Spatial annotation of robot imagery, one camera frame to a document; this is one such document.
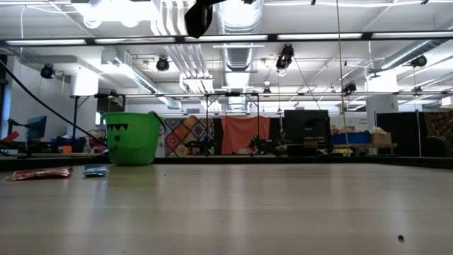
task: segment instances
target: green plastic bucket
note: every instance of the green plastic bucket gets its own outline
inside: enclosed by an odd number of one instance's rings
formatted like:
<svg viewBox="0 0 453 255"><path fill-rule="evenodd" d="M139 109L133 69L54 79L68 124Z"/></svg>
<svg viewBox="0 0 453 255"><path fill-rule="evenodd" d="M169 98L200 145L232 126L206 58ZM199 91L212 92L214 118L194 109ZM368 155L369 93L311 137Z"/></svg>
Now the green plastic bucket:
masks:
<svg viewBox="0 0 453 255"><path fill-rule="evenodd" d="M107 146L110 160L118 166L144 166L156 157L161 124L155 113L106 113Z"/></svg>

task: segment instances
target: table surface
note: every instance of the table surface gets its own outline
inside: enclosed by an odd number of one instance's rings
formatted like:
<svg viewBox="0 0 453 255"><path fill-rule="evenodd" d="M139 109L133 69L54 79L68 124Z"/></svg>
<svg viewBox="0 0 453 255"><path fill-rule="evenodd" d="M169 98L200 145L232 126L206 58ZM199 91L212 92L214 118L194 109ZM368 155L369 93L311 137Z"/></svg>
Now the table surface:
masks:
<svg viewBox="0 0 453 255"><path fill-rule="evenodd" d="M74 169L0 181L2 255L453 254L451 171L157 165L83 179Z"/></svg>

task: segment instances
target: black monitor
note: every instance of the black monitor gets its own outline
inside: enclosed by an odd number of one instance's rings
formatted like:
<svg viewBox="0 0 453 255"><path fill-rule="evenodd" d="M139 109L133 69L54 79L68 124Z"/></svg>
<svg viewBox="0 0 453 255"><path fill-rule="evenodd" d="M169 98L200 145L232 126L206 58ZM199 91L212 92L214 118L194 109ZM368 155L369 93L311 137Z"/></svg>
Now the black monitor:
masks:
<svg viewBox="0 0 453 255"><path fill-rule="evenodd" d="M45 136L45 125L47 116L30 118L27 120L27 140L43 138Z"/></svg>
<svg viewBox="0 0 453 255"><path fill-rule="evenodd" d="M283 130L291 141L318 140L330 143L328 110L285 110Z"/></svg>

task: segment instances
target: fluorescent light fixture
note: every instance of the fluorescent light fixture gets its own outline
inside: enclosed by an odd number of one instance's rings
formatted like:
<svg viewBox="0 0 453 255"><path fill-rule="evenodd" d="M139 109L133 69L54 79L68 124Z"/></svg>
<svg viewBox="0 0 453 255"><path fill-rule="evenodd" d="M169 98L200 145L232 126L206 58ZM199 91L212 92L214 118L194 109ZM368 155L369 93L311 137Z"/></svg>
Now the fluorescent light fixture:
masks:
<svg viewBox="0 0 453 255"><path fill-rule="evenodd" d="M156 38L106 38L94 39L97 44L126 44L126 43L174 43L173 37L156 37Z"/></svg>
<svg viewBox="0 0 453 255"><path fill-rule="evenodd" d="M10 46L43 46L43 45L85 45L84 39L61 39L61 40L7 40Z"/></svg>
<svg viewBox="0 0 453 255"><path fill-rule="evenodd" d="M298 93L260 93L260 96L298 96Z"/></svg>
<svg viewBox="0 0 453 255"><path fill-rule="evenodd" d="M214 49L256 49L264 48L264 45L214 45Z"/></svg>
<svg viewBox="0 0 453 255"><path fill-rule="evenodd" d="M0 6L36 6L49 5L48 1L0 1Z"/></svg>
<svg viewBox="0 0 453 255"><path fill-rule="evenodd" d="M362 37L361 33L341 33L341 39L359 39ZM324 33L324 34L286 34L278 35L278 40L326 40L326 39L338 39L337 33Z"/></svg>
<svg viewBox="0 0 453 255"><path fill-rule="evenodd" d="M442 32L397 32L397 33L374 33L372 38L384 39L384 38L426 38L426 37L452 37L453 31L442 31Z"/></svg>
<svg viewBox="0 0 453 255"><path fill-rule="evenodd" d="M205 96L204 94L201 93L187 93L187 94L163 94L162 96L165 97L201 97Z"/></svg>
<svg viewBox="0 0 453 255"><path fill-rule="evenodd" d="M198 39L184 37L187 42L229 42L229 41L259 41L267 40L267 35L205 35Z"/></svg>

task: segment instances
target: metal frame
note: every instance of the metal frame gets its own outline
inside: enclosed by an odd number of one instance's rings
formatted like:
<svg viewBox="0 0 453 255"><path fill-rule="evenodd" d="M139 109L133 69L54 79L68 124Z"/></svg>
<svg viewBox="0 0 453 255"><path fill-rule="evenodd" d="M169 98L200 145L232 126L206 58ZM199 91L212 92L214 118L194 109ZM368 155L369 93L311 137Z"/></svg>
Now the metal frame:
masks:
<svg viewBox="0 0 453 255"><path fill-rule="evenodd" d="M392 34L388 37L374 37L375 34ZM357 37L348 37L348 35L360 34ZM279 35L285 35L286 38L279 38ZM174 36L125 36L110 38L27 38L27 39L2 39L0 47L73 47L73 46L118 46L118 45L189 45L189 44L222 44L222 43L309 43L309 42L338 42L338 36L335 38L333 33L268 33L253 34L257 39L250 39L244 35L205 35L199 40L184 35ZM419 30L419 31L374 31L374 32L342 32L341 41L380 41L380 40L451 40L453 31L450 30ZM65 40L83 40L83 44L65 42Z"/></svg>
<svg viewBox="0 0 453 255"><path fill-rule="evenodd" d="M417 91L417 92L412 92L412 91L397 91L397 92L354 92L354 96L390 96L390 95L400 95L400 96L419 96L419 95L452 95L453 91ZM209 124L209 98L211 96L216 96L216 100L220 96L226 96L226 97L231 97L231 96L245 96L251 101L251 96L256 96L257 101L256 103L253 102L257 108L257 121L258 121L258 127L257 127L257 132L258 136L260 135L260 97L261 96L344 96L343 93L337 93L337 92L313 92L313 93L235 93L230 94L230 93L187 93L187 94L176 94L176 93L168 93L168 94L118 94L118 96L121 96L123 99L123 107L125 106L125 102L127 98L156 98L156 97L176 97L176 98L190 98L190 97L205 97L206 100L206 129L205 129L205 136L207 139L209 139L208 135L208 129L210 127ZM91 96L70 96L71 98L74 98L74 124L76 125L77 122L77 112L78 108L88 99L88 98L98 98L97 95L91 95ZM79 99L83 98L84 100L80 103L79 105ZM75 145L75 137L76 137L76 128L73 126L72 130L72 143L73 146ZM205 156L209 156L209 150L205 150Z"/></svg>
<svg viewBox="0 0 453 255"><path fill-rule="evenodd" d="M396 91L396 92L353 92L353 96L421 96L421 95L452 95L453 91ZM174 98L193 98L206 96L225 96L225 93L156 93L156 94L118 94L125 98L158 98L158 97L174 97ZM346 96L341 92L313 92L313 93L240 93L240 96ZM91 96L71 96L71 98L95 98Z"/></svg>

